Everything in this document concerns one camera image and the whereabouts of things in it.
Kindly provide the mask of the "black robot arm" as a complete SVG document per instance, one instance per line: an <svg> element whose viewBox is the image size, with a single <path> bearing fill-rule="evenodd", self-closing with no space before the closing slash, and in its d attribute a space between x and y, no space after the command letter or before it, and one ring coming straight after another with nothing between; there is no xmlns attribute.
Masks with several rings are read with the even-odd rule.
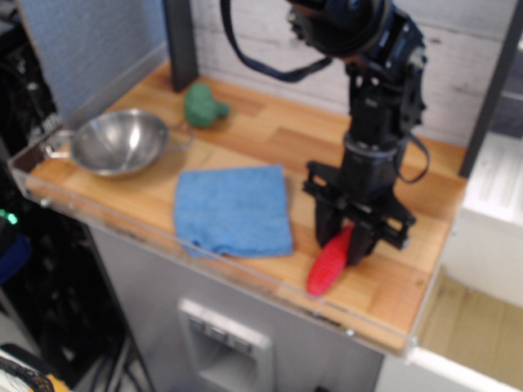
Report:
<svg viewBox="0 0 523 392"><path fill-rule="evenodd" d="M316 201L316 238L325 246L343 221L352 222L348 265L357 265L379 241L402 248L415 219L394 187L425 109L423 35L391 1L295 1L290 20L308 45L341 60L350 79L342 163L307 165L304 189Z"/></svg>

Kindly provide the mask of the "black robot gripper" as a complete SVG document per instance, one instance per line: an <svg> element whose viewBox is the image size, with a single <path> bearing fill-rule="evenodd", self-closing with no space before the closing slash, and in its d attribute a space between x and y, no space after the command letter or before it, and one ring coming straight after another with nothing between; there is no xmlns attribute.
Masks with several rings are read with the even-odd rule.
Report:
<svg viewBox="0 0 523 392"><path fill-rule="evenodd" d="M354 223L347 264L358 265L380 240L402 249L415 218L394 195L408 142L365 145L347 134L340 167L310 161L303 190L315 199L315 236L324 247L341 230L344 219Z"/></svg>

